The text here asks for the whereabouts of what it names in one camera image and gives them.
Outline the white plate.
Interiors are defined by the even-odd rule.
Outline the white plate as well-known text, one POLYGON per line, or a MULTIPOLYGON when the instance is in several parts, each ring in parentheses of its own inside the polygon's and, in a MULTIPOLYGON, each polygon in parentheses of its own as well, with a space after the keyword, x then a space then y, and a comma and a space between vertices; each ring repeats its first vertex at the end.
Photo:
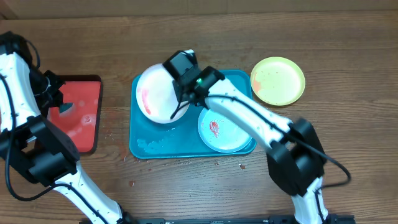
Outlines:
POLYGON ((178 105, 173 80, 161 63, 147 68, 139 77, 136 101, 139 109, 149 120, 159 124, 172 123, 188 110, 187 105, 173 119, 170 118, 178 105))

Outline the yellow-green plate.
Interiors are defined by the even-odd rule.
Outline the yellow-green plate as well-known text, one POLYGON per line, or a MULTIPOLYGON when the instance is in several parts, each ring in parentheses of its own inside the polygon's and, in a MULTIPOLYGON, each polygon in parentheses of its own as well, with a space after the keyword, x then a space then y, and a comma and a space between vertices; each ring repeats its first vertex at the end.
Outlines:
POLYGON ((250 81, 255 95, 273 106, 295 103, 306 85, 301 68, 283 57, 268 57, 258 62, 252 69, 250 81))

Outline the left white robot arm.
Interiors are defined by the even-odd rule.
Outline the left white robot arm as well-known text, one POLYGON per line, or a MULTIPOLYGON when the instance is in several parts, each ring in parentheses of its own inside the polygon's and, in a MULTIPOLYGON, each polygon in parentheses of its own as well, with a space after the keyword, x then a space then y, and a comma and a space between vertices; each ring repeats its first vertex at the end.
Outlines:
POLYGON ((49 108, 65 111, 71 104, 63 102, 63 80, 50 70, 42 73, 31 48, 18 34, 1 34, 1 157, 9 193, 30 202, 55 190, 88 223, 134 223, 83 170, 72 139, 47 119, 49 108))

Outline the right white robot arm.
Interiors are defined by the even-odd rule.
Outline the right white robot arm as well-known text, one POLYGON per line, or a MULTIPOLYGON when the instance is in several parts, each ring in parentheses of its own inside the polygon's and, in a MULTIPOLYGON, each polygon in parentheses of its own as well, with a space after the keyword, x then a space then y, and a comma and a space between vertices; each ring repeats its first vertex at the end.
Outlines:
POLYGON ((292 197, 297 223, 326 223, 322 196, 324 150, 312 124, 291 121, 241 93, 219 70, 200 69, 194 51, 179 50, 163 64, 173 78, 178 106, 189 103, 218 113, 265 149, 274 183, 292 197))

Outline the dark tray with red liquid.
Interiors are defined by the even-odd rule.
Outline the dark tray with red liquid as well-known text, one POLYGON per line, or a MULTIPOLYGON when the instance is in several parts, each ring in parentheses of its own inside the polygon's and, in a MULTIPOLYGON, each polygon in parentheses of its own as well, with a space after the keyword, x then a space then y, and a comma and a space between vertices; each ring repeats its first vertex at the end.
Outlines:
POLYGON ((98 142, 103 84, 99 75, 62 75, 63 102, 72 106, 60 112, 49 108, 47 119, 66 133, 80 154, 95 152, 98 142))

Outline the teal plastic tray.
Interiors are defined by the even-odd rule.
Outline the teal plastic tray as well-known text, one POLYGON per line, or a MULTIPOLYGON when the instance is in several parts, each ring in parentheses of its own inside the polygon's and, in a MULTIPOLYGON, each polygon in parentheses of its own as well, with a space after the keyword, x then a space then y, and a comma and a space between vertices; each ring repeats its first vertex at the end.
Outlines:
POLYGON ((136 101, 139 77, 132 82, 129 148, 140 159, 213 157, 221 154, 210 149, 198 133, 198 117, 205 108, 189 106, 186 113, 169 124, 155 123, 144 116, 136 101))

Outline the light blue plate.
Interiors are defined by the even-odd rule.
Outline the light blue plate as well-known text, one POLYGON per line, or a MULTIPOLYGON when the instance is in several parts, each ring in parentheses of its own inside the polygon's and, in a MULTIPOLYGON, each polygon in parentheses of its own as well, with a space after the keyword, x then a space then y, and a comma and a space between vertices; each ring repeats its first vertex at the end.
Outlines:
POLYGON ((201 140, 221 154, 247 154, 256 147, 256 141, 237 124, 212 110, 203 109, 198 117, 201 140))

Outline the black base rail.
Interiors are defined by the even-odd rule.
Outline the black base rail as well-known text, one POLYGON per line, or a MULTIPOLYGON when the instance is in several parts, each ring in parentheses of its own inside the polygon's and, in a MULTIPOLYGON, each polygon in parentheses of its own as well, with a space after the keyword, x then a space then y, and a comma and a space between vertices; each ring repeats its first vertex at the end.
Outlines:
MULTIPOLYGON (((133 224, 296 224, 298 223, 293 215, 274 215, 267 218, 232 218, 232 219, 187 219, 187 220, 165 220, 163 218, 142 218, 128 220, 133 224)), ((352 215, 331 214, 325 220, 327 224, 355 224, 352 215)))

